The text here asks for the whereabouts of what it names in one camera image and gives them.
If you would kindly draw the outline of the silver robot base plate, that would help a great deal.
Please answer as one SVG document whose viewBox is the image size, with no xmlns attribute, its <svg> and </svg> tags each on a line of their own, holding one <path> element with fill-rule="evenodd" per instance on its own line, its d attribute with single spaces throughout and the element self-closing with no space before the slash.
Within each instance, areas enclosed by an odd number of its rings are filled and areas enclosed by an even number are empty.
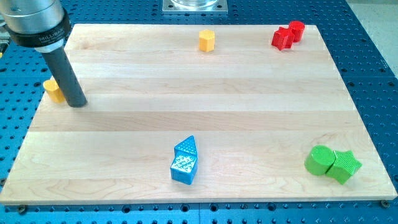
<svg viewBox="0 0 398 224">
<path fill-rule="evenodd" d="M 227 0 L 162 0 L 164 14 L 227 14 Z"/>
</svg>

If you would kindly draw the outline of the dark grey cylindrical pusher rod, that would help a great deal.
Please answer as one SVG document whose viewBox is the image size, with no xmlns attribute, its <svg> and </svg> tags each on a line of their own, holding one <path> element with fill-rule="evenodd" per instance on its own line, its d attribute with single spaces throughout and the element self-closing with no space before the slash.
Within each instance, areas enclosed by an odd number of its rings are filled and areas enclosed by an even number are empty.
<svg viewBox="0 0 398 224">
<path fill-rule="evenodd" d="M 87 104 L 85 94 L 63 47 L 49 53 L 42 53 L 42 56 L 68 105 L 74 108 L 85 106 Z"/>
</svg>

